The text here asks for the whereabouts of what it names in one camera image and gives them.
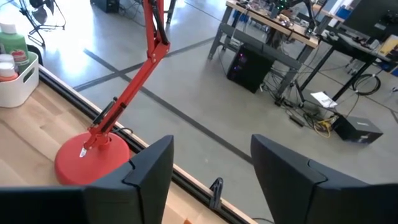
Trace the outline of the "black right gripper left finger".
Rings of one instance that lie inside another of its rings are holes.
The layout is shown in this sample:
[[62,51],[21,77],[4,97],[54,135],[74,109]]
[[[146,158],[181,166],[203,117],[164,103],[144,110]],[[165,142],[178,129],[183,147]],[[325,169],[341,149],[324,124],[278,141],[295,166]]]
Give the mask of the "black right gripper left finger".
[[166,135],[85,187],[85,224],[161,224],[173,163]]

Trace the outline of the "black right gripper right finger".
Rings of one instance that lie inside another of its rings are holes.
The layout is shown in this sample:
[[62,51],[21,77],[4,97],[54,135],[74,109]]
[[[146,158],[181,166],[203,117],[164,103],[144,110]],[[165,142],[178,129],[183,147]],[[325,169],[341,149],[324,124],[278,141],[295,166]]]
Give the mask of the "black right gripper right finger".
[[366,183],[260,134],[251,157],[275,224],[372,224],[359,192]]

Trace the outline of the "orange small paint bottle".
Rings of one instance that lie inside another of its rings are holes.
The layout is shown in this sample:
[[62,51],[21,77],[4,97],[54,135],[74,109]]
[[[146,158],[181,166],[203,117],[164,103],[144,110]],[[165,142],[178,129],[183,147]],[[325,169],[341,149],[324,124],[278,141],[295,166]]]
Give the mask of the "orange small paint bottle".
[[0,62],[0,82],[9,82],[18,78],[15,67],[10,62]]

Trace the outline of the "green large paint bottle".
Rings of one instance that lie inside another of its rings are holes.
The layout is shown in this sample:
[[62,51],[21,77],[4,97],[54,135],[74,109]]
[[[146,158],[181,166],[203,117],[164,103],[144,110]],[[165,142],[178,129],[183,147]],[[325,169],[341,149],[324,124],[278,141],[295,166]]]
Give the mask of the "green large paint bottle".
[[0,49],[2,53],[12,55],[19,73],[30,65],[25,37],[18,33],[15,24],[0,22]]

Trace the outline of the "red desk lamp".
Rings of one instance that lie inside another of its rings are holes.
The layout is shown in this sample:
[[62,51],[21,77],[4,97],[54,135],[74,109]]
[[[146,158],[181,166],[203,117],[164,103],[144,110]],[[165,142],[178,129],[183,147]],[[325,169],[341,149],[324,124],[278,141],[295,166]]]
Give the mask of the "red desk lamp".
[[88,130],[62,144],[54,166],[62,185],[90,184],[117,169],[131,157],[124,139],[112,129],[137,92],[170,49],[164,27],[164,0],[142,0],[146,23],[147,60],[119,97],[93,120]]

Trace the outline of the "small black box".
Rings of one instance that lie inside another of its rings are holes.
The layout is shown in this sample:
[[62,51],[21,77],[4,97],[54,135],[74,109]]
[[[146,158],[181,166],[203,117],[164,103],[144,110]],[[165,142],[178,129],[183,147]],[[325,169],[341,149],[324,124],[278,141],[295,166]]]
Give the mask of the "small black box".
[[371,144],[384,134],[369,119],[355,116],[339,116],[332,129],[342,140],[360,144]]

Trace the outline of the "white paper sheet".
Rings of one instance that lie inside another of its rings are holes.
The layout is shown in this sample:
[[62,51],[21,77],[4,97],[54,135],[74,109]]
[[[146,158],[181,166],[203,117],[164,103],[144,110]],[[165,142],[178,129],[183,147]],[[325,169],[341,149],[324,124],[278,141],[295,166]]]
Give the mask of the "white paper sheet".
[[327,94],[324,92],[315,92],[310,94],[316,101],[319,102],[324,108],[335,108],[338,104],[333,101]]

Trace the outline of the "black box under desk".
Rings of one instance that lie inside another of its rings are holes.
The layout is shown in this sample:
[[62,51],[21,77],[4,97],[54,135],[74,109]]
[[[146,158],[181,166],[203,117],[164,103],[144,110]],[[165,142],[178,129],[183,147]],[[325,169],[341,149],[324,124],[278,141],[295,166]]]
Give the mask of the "black box under desk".
[[244,44],[236,52],[227,72],[227,79],[256,93],[270,72],[275,59],[259,49]]

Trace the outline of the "black office desk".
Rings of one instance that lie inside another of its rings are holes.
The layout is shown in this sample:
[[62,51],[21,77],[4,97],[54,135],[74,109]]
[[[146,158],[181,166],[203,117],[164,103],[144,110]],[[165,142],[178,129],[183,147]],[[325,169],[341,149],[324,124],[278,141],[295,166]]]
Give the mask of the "black office desk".
[[326,36],[321,35],[320,40],[328,43],[331,45],[329,51],[325,54],[325,56],[319,61],[317,66],[313,69],[307,79],[302,83],[301,86],[298,85],[298,82],[295,82],[298,95],[300,97],[299,106],[303,107],[306,102],[312,103],[315,106],[320,106],[326,108],[326,106],[322,106],[311,94],[311,92],[307,91],[305,88],[310,83],[310,81],[315,77],[315,75],[320,71],[321,67],[325,64],[328,60],[330,55],[334,51],[338,51],[345,55],[352,57],[353,59],[359,60],[364,62],[364,65],[356,72],[353,73],[351,78],[340,88],[340,90],[331,98],[331,101],[336,101],[344,92],[346,92],[350,87],[353,88],[354,91],[354,84],[364,76],[365,70],[372,65],[376,59],[380,59],[384,62],[389,64],[397,65],[398,63],[398,56],[396,58],[387,58],[376,52],[377,49],[367,49],[366,47],[361,46],[359,43],[356,43],[349,37],[343,34],[335,34],[337,39],[332,39],[329,34]]

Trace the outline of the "white plastic bin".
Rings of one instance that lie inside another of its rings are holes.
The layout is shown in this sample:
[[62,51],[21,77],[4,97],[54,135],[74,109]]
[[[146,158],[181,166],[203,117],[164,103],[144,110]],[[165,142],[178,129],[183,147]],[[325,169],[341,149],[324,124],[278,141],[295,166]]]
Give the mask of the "white plastic bin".
[[22,105],[39,85],[39,56],[29,52],[30,65],[14,80],[0,82],[0,107]]

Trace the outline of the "wooden top office desk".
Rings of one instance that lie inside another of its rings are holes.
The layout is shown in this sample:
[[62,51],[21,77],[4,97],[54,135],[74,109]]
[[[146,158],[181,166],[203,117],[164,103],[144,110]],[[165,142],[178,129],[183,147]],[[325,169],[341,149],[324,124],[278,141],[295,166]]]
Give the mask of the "wooden top office desk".
[[[238,13],[233,22],[229,24],[228,22],[229,18],[231,17],[232,11],[237,11]],[[305,47],[300,52],[297,58],[287,56],[280,50],[273,48],[269,41],[261,42],[260,40],[255,39],[249,34],[237,30],[236,24],[239,20],[239,16],[242,15],[247,15],[255,20],[258,20],[259,22],[269,26],[273,33],[285,34],[288,38],[295,39],[305,44]],[[236,40],[244,44],[249,44],[257,48],[260,53],[264,55],[269,55],[276,61],[283,63],[284,65],[289,67],[289,71],[287,71],[285,76],[282,78],[282,81],[275,93],[275,102],[282,103],[284,91],[293,82],[296,74],[298,73],[298,70],[301,68],[302,64],[306,61],[311,52],[318,47],[319,39],[316,37],[308,37],[305,35],[305,32],[305,28],[297,24],[294,24],[290,27],[283,26],[278,19],[271,18],[266,10],[246,9],[239,6],[237,4],[237,0],[227,0],[226,9],[224,11],[223,18],[218,26],[215,39],[211,45],[208,59],[211,60],[213,58],[219,46],[230,49],[234,52],[237,51],[238,48],[230,44],[231,39],[235,37]]]

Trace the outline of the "yellow box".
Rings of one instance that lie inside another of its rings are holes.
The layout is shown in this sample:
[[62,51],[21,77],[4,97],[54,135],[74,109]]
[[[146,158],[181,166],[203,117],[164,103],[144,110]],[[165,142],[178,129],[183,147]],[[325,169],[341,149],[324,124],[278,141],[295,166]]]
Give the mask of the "yellow box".
[[391,35],[387,40],[381,44],[378,51],[379,55],[387,56],[398,49],[398,35]]

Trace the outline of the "black computer tower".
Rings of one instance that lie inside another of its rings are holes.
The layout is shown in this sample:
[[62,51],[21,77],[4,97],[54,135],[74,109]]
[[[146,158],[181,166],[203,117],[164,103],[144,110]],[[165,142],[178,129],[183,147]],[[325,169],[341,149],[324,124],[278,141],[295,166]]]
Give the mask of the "black computer tower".
[[119,0],[90,0],[90,3],[105,13],[119,12]]

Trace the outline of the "black floor fan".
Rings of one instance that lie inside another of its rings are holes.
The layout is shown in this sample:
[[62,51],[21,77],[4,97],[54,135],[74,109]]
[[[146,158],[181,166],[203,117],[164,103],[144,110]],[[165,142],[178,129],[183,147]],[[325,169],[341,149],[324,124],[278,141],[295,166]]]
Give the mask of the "black floor fan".
[[67,20],[56,0],[19,0],[19,5],[19,12],[32,26],[32,30],[27,33],[29,40],[41,47],[45,47],[41,31],[65,29]]

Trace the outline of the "black frame clamp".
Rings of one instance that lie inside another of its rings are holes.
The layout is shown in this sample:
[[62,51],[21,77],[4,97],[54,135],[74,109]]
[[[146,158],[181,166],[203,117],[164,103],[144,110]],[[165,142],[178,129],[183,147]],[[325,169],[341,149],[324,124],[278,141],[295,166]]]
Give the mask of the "black frame clamp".
[[212,210],[219,210],[221,208],[221,194],[223,191],[223,183],[224,180],[221,177],[218,177],[210,186],[210,190],[213,192],[213,195],[210,197],[209,208]]

